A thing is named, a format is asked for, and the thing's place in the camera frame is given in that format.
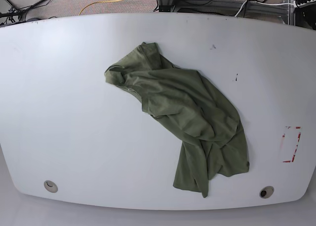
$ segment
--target white table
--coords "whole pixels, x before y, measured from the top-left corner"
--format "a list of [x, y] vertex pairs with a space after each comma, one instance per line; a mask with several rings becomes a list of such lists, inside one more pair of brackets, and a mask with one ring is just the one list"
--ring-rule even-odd
[[[307, 189], [316, 165], [314, 31], [214, 15], [106, 14], [0, 28], [0, 41], [0, 144], [22, 193], [198, 210], [294, 201]], [[216, 176], [206, 199], [172, 186], [181, 141], [105, 83], [105, 70], [141, 42], [157, 42], [174, 64], [200, 70], [241, 115], [250, 171]], [[283, 162], [298, 132], [295, 161]], [[269, 185], [274, 194], [260, 198]]]

